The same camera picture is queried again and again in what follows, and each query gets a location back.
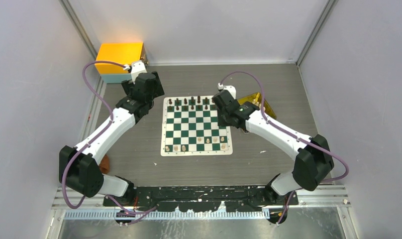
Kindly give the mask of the gold tin box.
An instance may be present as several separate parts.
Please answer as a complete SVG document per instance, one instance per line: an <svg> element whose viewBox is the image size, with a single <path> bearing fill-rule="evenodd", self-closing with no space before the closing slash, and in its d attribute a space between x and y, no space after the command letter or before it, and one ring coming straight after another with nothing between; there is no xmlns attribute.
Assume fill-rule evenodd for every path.
<svg viewBox="0 0 402 239"><path fill-rule="evenodd" d="M246 121L244 131L261 136L268 136L277 132L277 116L261 93L253 93L237 100L240 104L251 102L259 107L259 110L252 113L250 119Z"/></svg>

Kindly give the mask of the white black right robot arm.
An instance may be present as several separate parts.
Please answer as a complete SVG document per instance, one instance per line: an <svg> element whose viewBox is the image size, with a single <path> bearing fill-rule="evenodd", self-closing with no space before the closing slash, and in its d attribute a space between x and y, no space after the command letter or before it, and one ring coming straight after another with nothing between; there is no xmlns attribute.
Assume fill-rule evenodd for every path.
<svg viewBox="0 0 402 239"><path fill-rule="evenodd" d="M256 134L286 153L294 168L276 175L265 187L267 200L274 205L297 189L314 191L334 168L325 137L301 134L276 121L252 103L240 104L228 90L212 97L219 126L233 126Z"/></svg>

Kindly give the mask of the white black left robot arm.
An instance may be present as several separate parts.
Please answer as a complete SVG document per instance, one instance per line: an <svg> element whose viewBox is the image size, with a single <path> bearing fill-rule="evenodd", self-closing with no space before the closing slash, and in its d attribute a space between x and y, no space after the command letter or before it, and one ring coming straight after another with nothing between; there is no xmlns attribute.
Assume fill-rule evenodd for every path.
<svg viewBox="0 0 402 239"><path fill-rule="evenodd" d="M135 199L134 184L118 176L101 172L102 158L117 140L134 127L154 105L154 99L164 95L156 71L140 73L134 82L123 82L126 97L121 99L108 117L90 137L74 147L64 146L59 154L59 179L63 187L85 197L97 194L115 196L124 206Z"/></svg>

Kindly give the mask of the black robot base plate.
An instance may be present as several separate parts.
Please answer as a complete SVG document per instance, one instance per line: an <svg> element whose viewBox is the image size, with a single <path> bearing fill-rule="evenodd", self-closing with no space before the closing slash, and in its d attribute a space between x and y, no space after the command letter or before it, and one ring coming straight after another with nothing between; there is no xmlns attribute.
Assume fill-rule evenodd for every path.
<svg viewBox="0 0 402 239"><path fill-rule="evenodd" d="M103 205L135 206L140 211L153 208L156 212L216 212L220 206L228 213L259 212L268 206L297 205L296 196L296 193L278 195L269 185L141 186L123 197L106 196Z"/></svg>

